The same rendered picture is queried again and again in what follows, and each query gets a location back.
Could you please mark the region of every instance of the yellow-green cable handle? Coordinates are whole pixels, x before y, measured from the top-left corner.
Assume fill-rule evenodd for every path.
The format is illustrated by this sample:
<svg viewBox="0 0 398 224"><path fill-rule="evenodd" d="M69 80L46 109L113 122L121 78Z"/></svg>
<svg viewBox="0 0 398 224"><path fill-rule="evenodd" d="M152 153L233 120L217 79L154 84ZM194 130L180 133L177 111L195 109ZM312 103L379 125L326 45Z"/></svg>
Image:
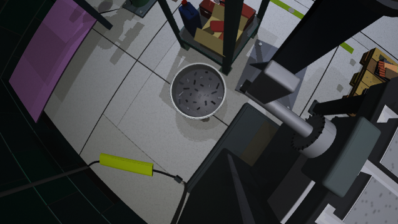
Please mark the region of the yellow-green cable handle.
<svg viewBox="0 0 398 224"><path fill-rule="evenodd" d="M142 175L152 176L153 163L146 163L138 160L131 160L119 156L101 153L99 163L119 170L125 170Z"/></svg>

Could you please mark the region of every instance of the black gear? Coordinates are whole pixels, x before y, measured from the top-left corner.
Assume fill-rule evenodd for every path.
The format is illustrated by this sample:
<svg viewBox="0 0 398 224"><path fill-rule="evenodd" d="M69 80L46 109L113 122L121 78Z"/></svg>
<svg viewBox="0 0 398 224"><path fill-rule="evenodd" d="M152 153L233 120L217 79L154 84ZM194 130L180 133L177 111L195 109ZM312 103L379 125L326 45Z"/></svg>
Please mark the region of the black gear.
<svg viewBox="0 0 398 224"><path fill-rule="evenodd" d="M291 142L291 147L294 150L300 151L305 148L308 148L312 143L314 143L320 134L322 134L324 128L325 128L325 117L323 115L313 115L305 119L308 124L310 124L313 129L310 135L308 137L304 138L301 135L297 135L296 133L293 133L293 138Z"/></svg>

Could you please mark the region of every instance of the cable connector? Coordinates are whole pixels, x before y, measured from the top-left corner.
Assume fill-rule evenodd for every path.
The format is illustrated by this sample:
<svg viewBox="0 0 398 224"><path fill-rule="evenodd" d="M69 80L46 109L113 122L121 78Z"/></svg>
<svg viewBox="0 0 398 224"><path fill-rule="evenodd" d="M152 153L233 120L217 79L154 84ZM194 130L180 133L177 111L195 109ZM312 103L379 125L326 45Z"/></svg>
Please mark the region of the cable connector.
<svg viewBox="0 0 398 224"><path fill-rule="evenodd" d="M181 183L182 182L182 178L180 176L178 176L178 175L176 175L174 177L174 180L177 181L177 183Z"/></svg>

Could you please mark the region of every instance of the green tiled wall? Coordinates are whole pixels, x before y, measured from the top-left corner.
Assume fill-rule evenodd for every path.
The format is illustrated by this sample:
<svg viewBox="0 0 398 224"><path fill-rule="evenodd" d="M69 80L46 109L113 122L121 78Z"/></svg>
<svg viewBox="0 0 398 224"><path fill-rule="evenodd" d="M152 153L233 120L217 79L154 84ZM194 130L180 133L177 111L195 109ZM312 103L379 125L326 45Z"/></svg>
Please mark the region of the green tiled wall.
<svg viewBox="0 0 398 224"><path fill-rule="evenodd" d="M0 0L0 192L86 165L45 113L33 121L8 82L54 3ZM4 196L0 214L0 223L145 223L91 170Z"/></svg>

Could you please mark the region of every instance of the blue jerry can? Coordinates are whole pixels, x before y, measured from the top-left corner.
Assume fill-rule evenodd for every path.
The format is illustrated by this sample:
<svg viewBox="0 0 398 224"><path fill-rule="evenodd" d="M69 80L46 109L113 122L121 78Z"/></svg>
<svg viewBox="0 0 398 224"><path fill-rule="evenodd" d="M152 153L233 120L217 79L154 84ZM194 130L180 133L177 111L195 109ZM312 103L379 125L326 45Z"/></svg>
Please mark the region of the blue jerry can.
<svg viewBox="0 0 398 224"><path fill-rule="evenodd" d="M178 10L183 19L185 29L188 30L192 36L195 36L196 29L202 28L199 12L186 0L182 0L182 6L180 6Z"/></svg>

